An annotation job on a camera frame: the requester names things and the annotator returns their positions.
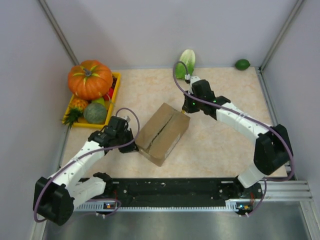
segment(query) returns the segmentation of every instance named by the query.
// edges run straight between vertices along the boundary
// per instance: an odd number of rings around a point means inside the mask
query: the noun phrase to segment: table
[[[139,117],[141,127],[163,102],[181,110],[184,96],[176,87],[172,69],[126,69],[122,74],[114,114],[121,107],[132,109]],[[193,75],[209,81],[216,96],[223,95],[238,108],[264,123],[271,124],[269,112],[254,67],[238,71],[233,67],[196,68]],[[183,89],[187,85],[179,81]],[[133,134],[137,123],[128,111]],[[161,167],[151,163],[138,152],[121,154],[110,151],[96,162],[84,177],[96,172],[112,178],[197,178],[235,177],[253,162],[254,145],[240,133],[218,122],[203,112],[188,114],[190,124]],[[65,165],[83,146],[95,128],[74,127],[68,136],[62,165]],[[287,176],[285,167],[273,173]]]

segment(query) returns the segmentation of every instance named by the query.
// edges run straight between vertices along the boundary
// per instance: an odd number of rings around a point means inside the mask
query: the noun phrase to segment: gray floor
[[[311,239],[299,203],[283,202],[265,202],[250,218],[232,212],[119,212],[105,220],[86,215],[68,226],[48,225],[46,240]]]

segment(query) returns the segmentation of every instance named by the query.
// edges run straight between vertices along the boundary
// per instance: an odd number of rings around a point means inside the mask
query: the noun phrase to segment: pumpkin stem
[[[86,69],[86,68],[84,68],[83,70],[84,70],[84,72],[85,72],[85,76],[86,76],[86,77],[91,76],[92,72],[91,72],[90,70],[88,70],[88,69]]]

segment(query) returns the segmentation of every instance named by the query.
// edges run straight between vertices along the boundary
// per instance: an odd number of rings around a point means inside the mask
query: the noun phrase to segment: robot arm
[[[70,165],[69,167],[59,170],[57,176],[57,173],[54,173],[49,178],[41,177],[35,184],[33,210],[41,191],[54,176],[56,177],[46,187],[40,200],[37,213],[59,226],[71,217],[79,205],[103,194],[106,185],[112,184],[112,179],[107,174],[96,173],[82,183],[79,180],[96,161],[108,153],[108,150],[103,151],[104,148],[120,146],[134,139],[132,130],[129,129],[129,121],[129,117],[112,116],[108,125],[90,135],[81,150],[66,164]],[[121,153],[137,150],[134,142],[119,148]]]
[[[283,144],[276,136],[274,136],[274,134],[272,134],[272,132],[259,124],[244,118],[248,115],[237,108],[226,97],[216,97],[215,93],[211,90],[208,81],[200,79],[197,76],[192,76],[189,79],[189,83],[190,87],[188,93],[190,95],[235,110],[240,113],[240,115],[196,101],[187,95],[184,96],[183,111],[186,113],[203,111],[204,114],[234,128],[255,144],[253,163],[233,181],[233,190],[237,191],[239,195],[242,195],[245,189],[275,172],[289,160],[289,155]],[[284,139],[292,152],[286,128],[280,124],[269,127],[275,130]]]

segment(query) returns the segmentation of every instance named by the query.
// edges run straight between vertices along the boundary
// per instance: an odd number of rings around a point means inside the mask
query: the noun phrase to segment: gray wall
[[[296,0],[46,0],[79,61],[113,69],[260,66]]]
[[[265,70],[277,115],[288,129],[296,173],[320,210],[320,1],[308,0]]]
[[[52,172],[64,131],[72,65],[36,0],[2,1],[0,23],[0,239],[25,240],[35,182]]]

